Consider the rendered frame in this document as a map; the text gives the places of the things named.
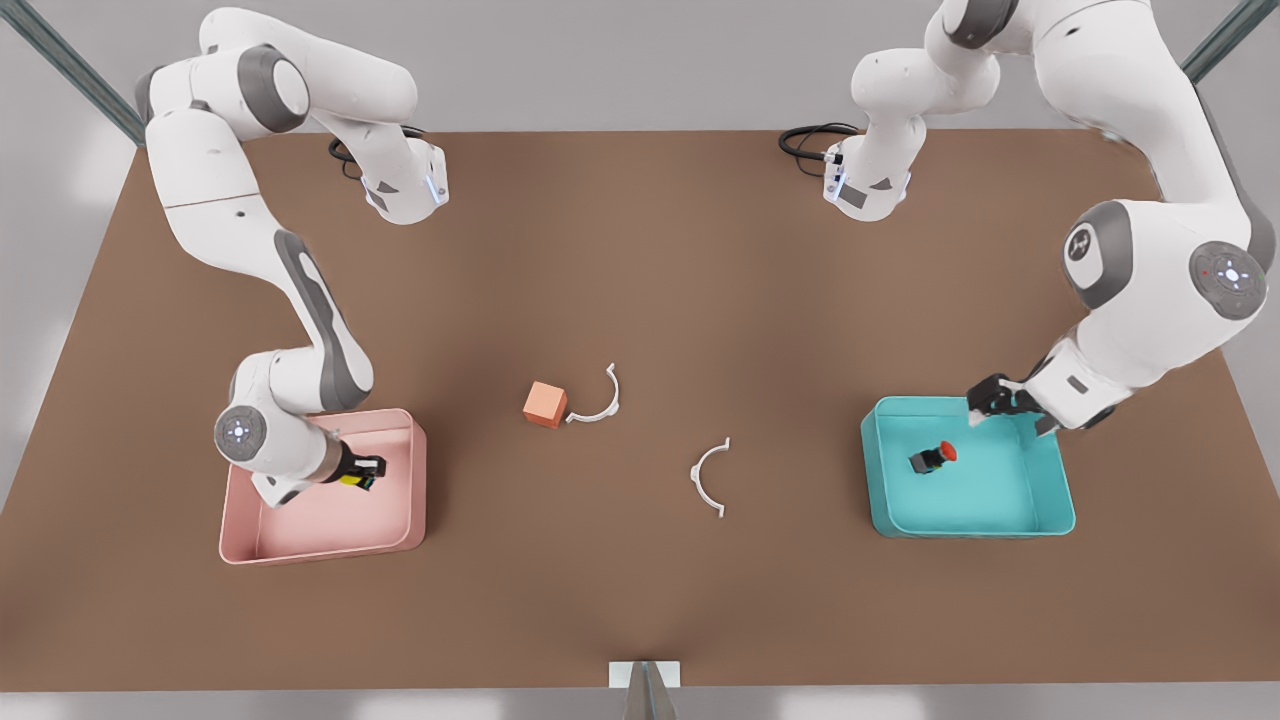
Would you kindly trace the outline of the blue storage box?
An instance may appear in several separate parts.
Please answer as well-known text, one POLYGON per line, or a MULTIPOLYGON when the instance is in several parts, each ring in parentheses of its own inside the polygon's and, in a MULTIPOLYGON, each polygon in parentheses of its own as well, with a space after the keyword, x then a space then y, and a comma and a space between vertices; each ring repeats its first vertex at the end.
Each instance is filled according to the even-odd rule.
POLYGON ((861 420, 870 519, 890 538, 1065 536, 1076 515, 1053 433, 1039 414, 966 421, 963 397, 890 396, 861 420), (957 460, 916 474, 909 459, 948 441, 957 460))

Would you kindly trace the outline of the pink storage box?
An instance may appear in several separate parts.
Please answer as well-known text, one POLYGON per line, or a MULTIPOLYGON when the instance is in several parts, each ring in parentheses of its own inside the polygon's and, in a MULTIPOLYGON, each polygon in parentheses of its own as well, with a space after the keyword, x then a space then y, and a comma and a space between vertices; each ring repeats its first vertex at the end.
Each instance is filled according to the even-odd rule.
POLYGON ((228 470, 219 553, 232 565, 287 564, 411 550, 426 534, 428 439, 403 409, 321 415, 356 454, 387 460, 370 489, 339 482, 270 509, 250 474, 228 470))

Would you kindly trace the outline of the orange cube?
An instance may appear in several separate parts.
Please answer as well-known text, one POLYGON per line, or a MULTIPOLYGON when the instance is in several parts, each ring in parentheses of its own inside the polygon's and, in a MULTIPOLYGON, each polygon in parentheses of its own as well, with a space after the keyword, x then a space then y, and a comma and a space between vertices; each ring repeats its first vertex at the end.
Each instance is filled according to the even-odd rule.
POLYGON ((524 405, 524 416, 536 425, 556 429, 566 415, 567 401, 564 389, 535 380, 524 405))

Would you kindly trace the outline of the silver frame post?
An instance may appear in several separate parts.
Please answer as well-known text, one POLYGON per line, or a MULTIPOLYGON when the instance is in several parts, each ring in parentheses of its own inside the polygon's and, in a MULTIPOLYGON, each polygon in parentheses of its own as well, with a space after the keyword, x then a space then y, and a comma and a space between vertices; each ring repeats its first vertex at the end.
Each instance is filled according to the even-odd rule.
POLYGON ((1193 85, 1203 81, 1277 8, 1280 0, 1239 0, 1181 61, 1188 79, 1193 85))
POLYGON ((63 38, 28 0, 0 0, 0 19, 4 19, 134 146, 145 146, 145 126, 136 109, 63 38))
POLYGON ((678 720, 669 689, 681 685, 680 661, 608 662, 608 687, 626 689, 623 720, 678 720))

